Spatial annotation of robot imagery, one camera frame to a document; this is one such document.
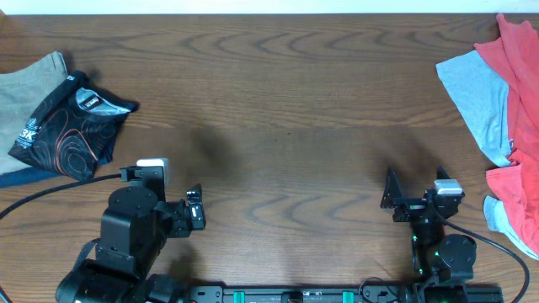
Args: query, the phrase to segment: tabletop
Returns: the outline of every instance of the tabletop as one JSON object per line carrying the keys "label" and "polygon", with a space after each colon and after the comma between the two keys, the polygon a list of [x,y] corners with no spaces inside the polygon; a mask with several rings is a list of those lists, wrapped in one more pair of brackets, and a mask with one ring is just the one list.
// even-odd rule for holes
{"label": "tabletop", "polygon": [[[511,22],[537,15],[510,15]],[[168,200],[204,189],[207,225],[169,240],[152,273],[228,285],[356,284],[414,276],[407,224],[380,209],[388,167],[420,196],[443,165],[466,191],[451,221],[491,232],[480,152],[435,64],[499,36],[493,14],[8,16],[0,72],[61,51],[70,71],[140,103],[114,161],[170,161]],[[59,177],[0,189],[0,209]],[[14,302],[51,302],[82,245],[99,236],[118,180],[50,194],[0,222],[0,285]],[[446,228],[447,233],[455,232]],[[507,301],[519,264],[478,243],[474,283]]]}

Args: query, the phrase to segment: wood grain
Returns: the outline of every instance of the wood grain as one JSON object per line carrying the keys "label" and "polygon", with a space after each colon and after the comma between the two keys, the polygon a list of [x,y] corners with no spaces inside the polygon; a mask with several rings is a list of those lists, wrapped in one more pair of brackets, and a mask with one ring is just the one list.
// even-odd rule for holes
{"label": "wood grain", "polygon": [[[524,19],[539,25],[509,16]],[[406,279],[409,229],[379,209],[389,166],[421,195],[443,164],[467,194],[452,220],[516,249],[488,231],[493,165],[435,71],[496,39],[493,15],[17,16],[1,31],[0,72],[62,51],[70,69],[140,102],[98,175],[168,157],[169,200],[202,183],[207,229],[169,241],[154,273],[229,285]],[[1,189],[0,208],[70,181]],[[0,284],[15,302],[54,300],[122,186],[51,194],[0,222]],[[482,243],[474,270],[506,300],[523,281],[513,259]],[[524,301],[539,301],[537,284]]]}

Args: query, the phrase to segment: red cloth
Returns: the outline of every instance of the red cloth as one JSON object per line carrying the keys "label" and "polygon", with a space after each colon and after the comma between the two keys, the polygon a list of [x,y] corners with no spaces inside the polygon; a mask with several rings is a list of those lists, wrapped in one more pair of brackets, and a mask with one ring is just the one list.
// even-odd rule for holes
{"label": "red cloth", "polygon": [[488,186],[504,202],[520,239],[539,253],[539,39],[529,21],[496,16],[501,37],[475,44],[479,55],[510,87],[507,100],[510,167],[487,172]]}
{"label": "red cloth", "polygon": [[504,203],[519,238],[539,252],[539,162],[522,151],[509,156],[511,166],[487,171],[487,183]]}

